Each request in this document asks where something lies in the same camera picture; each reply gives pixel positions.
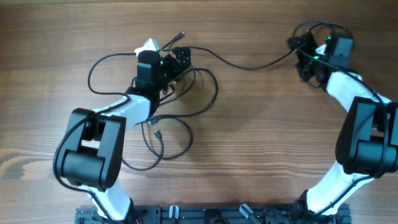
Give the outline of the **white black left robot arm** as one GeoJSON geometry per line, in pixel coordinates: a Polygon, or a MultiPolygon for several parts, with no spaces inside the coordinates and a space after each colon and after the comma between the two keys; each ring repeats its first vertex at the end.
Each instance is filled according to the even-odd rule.
{"type": "Polygon", "coordinates": [[[96,223],[141,223],[134,202],[118,181],[125,133],[145,122],[160,105],[160,91],[192,67],[191,50],[175,47],[136,54],[137,75],[121,99],[96,110],[72,111],[53,158],[53,174],[64,187],[88,194],[96,206],[96,223]]]}

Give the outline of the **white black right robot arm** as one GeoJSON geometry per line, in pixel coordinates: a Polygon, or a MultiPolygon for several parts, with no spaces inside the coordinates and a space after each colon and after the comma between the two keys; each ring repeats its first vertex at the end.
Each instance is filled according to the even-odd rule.
{"type": "Polygon", "coordinates": [[[315,78],[347,117],[336,141],[336,161],[321,181],[295,204],[296,220],[325,222],[356,190],[385,173],[397,171],[397,103],[381,96],[349,69],[354,39],[331,32],[318,45],[311,32],[287,41],[296,50],[300,77],[315,78]]]}

